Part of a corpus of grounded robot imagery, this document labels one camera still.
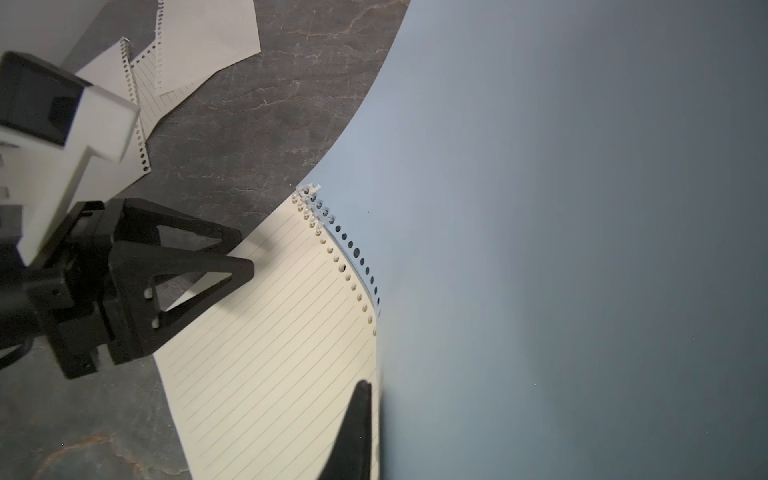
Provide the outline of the large torn lined page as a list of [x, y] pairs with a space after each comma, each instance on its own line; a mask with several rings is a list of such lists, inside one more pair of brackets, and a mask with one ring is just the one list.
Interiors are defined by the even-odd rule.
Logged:
[[116, 100], [98, 114], [94, 131], [102, 135], [99, 150], [106, 157], [88, 160], [75, 202], [108, 201], [149, 172], [145, 136], [139, 117], [124, 104], [138, 105], [138, 91], [130, 67], [130, 41], [123, 37], [76, 72], [76, 75], [109, 93]]

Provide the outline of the light blue notebook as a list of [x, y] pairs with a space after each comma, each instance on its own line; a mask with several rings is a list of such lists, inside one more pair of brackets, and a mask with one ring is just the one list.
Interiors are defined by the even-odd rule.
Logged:
[[388, 479], [767, 475], [767, 5], [414, 1], [308, 175]]

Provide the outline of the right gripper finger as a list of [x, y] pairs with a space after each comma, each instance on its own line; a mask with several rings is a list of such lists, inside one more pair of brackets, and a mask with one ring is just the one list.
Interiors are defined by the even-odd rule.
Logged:
[[371, 474], [372, 385], [354, 387], [341, 427], [319, 480], [368, 480]]

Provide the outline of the torn lined paper page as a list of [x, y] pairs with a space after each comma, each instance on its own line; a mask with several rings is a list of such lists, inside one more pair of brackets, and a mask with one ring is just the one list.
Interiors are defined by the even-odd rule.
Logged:
[[156, 45], [152, 42], [131, 62], [131, 71], [137, 87], [139, 119], [144, 136], [148, 138], [158, 123], [191, 96], [207, 78], [192, 82], [168, 93], [155, 89]]

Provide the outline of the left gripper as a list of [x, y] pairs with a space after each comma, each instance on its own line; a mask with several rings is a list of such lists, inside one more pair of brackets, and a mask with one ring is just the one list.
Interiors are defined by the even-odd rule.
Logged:
[[[110, 251], [120, 220], [120, 239], [132, 242]], [[161, 247], [160, 227], [213, 243]], [[138, 198], [77, 203], [30, 263], [21, 239], [21, 207], [2, 206], [1, 366], [43, 337], [68, 379], [97, 372], [100, 347], [115, 365], [154, 354], [254, 276], [252, 261], [223, 255], [241, 242], [238, 229]]]

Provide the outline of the torn white lined page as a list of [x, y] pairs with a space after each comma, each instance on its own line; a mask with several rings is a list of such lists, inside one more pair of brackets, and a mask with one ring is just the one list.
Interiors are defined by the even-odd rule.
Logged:
[[251, 0], [164, 0], [155, 21], [155, 88], [166, 94], [261, 52]]

